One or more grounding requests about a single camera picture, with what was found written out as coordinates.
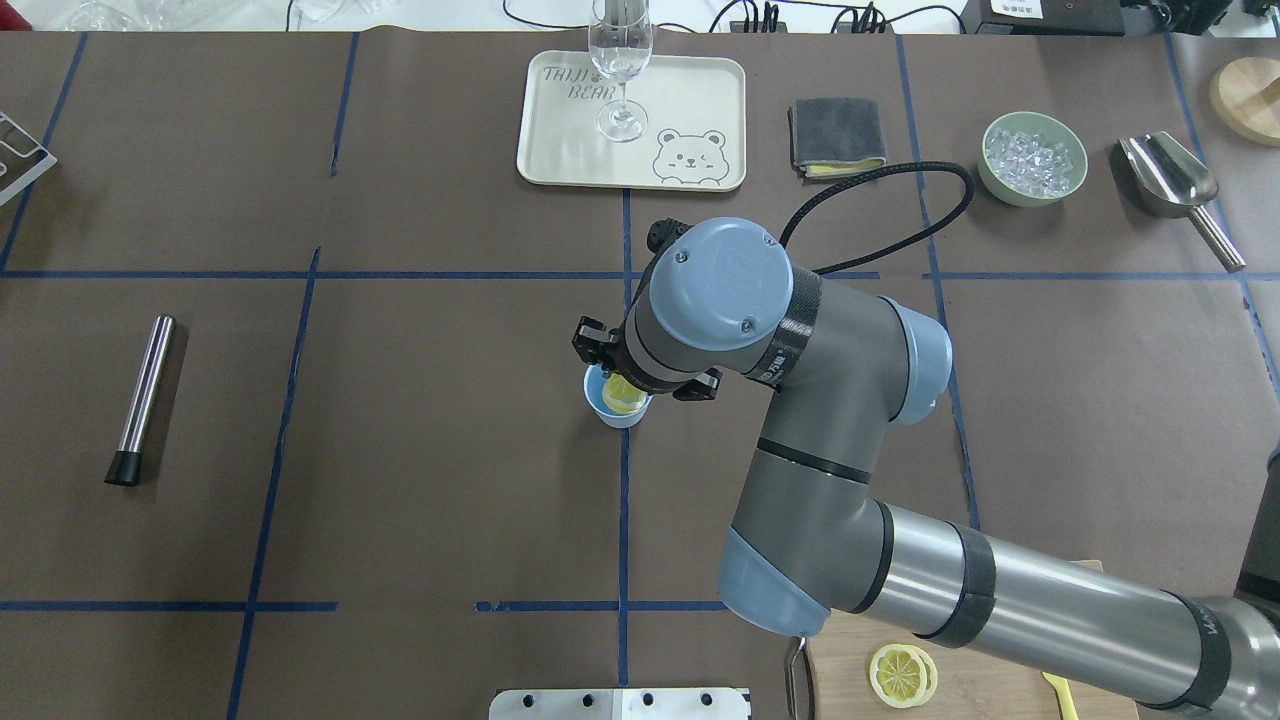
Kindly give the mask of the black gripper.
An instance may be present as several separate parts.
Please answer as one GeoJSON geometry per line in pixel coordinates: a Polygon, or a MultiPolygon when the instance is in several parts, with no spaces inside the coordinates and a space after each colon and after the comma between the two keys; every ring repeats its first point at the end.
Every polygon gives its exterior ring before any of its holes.
{"type": "Polygon", "coordinates": [[[623,377],[649,395],[672,395],[678,401],[710,401],[718,395],[723,374],[710,368],[690,375],[686,372],[650,372],[630,351],[622,328],[607,329],[590,316],[575,327],[572,347],[588,365],[623,377]]]}

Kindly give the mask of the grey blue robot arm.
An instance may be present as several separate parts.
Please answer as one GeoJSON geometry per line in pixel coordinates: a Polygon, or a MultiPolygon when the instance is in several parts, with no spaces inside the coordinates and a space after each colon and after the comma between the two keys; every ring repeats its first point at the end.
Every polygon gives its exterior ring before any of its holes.
{"type": "Polygon", "coordinates": [[[621,612],[840,619],[1175,719],[1277,716],[1277,382],[1234,281],[799,272],[719,360],[764,384],[627,441],[621,612]]]}

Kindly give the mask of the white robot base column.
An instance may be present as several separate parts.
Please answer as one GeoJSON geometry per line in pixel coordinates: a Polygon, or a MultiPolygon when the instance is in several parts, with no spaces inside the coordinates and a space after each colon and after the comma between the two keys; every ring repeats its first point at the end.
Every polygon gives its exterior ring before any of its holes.
{"type": "Polygon", "coordinates": [[[508,689],[489,719],[751,719],[750,693],[732,687],[508,689]]]}

